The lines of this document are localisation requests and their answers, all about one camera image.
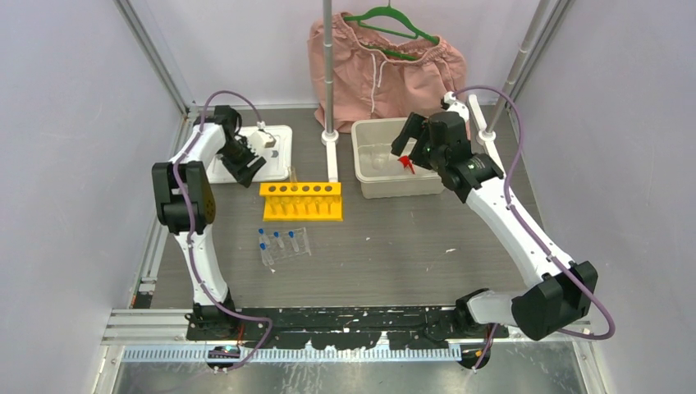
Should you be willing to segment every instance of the yellow test tube rack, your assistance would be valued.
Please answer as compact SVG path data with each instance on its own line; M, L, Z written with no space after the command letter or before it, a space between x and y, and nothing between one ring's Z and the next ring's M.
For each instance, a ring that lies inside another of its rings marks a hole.
M262 183L264 221L343 220L339 182Z

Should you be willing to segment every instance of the drawstring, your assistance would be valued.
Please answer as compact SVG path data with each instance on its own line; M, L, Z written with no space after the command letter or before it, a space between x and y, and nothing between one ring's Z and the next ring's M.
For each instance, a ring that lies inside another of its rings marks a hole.
M374 113L374 93L377 91L377 88L382 86L382 69L384 68L384 65L387 64L387 62L382 62L382 64L379 65L379 76L377 74L377 58L374 56L374 53L370 53L372 55L372 93L370 94L370 100L372 101L372 108L370 109L370 115Z

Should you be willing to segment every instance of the pink shorts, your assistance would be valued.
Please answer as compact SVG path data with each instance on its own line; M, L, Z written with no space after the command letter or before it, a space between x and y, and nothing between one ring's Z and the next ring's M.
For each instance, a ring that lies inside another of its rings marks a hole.
M446 92L465 86L466 62L450 44L440 39L433 44L416 39L393 44L376 30L343 21L348 13L333 16L334 123L342 132L350 132L354 121L389 117L407 117L411 112L430 116L440 111ZM317 21L310 31L309 72L319 109L314 114L324 123L326 105L324 85L323 23ZM418 60L387 57L375 45Z

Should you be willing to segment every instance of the test tube with blue cap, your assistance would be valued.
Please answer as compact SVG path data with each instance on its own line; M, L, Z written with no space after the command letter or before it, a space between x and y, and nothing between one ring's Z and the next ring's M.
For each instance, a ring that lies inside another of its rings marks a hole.
M290 236L290 243L292 243L292 249L297 253L300 251L300 246L297 245L297 239L295 238L295 233L293 231L290 231L287 233L288 236Z
M278 246L280 246L281 249L285 249L285 242L283 242L282 239L281 239L281 233L278 232L278 231L276 231L276 232L273 233L273 236L276 237L276 241L277 241L277 243L278 243Z
M261 248L261 261L263 261L263 265L273 265L273 257L271 257L271 254L268 253L266 244L262 242L259 244L259 247Z
M259 234L261 235L261 241L266 245L271 245L271 240L268 239L266 233L263 232L263 228L259 228Z

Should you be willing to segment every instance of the white plastic bin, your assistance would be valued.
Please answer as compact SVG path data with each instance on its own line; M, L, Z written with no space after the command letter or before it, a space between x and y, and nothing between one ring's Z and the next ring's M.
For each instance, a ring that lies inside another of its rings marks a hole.
M399 117L353 123L350 137L353 140L355 176L366 199L437 195L445 190L436 172L414 166L413 174L404 169L397 156L391 154L392 141L405 122L405 117ZM402 155L408 155L414 145L415 140L409 141Z

